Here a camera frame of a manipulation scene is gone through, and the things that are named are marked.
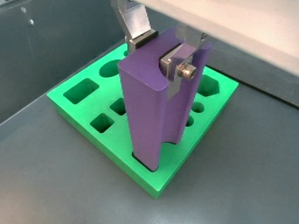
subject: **purple rectangular prism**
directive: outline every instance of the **purple rectangular prism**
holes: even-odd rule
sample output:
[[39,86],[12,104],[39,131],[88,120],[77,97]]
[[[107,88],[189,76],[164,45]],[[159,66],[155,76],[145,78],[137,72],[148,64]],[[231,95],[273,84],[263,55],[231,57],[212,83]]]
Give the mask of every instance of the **purple rectangular prism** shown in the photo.
[[168,99],[169,81],[161,74],[159,59],[180,43],[171,28],[119,62],[133,153],[152,172],[159,166],[161,143],[177,144],[181,140],[211,50],[207,43],[193,54],[191,63],[197,75],[181,80],[180,91]]

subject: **square hole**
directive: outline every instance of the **square hole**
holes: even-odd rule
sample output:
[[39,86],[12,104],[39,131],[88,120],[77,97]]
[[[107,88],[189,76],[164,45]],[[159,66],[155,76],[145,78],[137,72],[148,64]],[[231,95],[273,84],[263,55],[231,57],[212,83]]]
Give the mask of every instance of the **square hole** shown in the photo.
[[99,133],[104,133],[113,123],[115,121],[105,114],[100,114],[89,125],[97,130]]
[[99,84],[91,79],[85,79],[64,93],[64,97],[77,104],[97,88]]
[[119,98],[109,108],[121,116],[127,112],[124,99]]

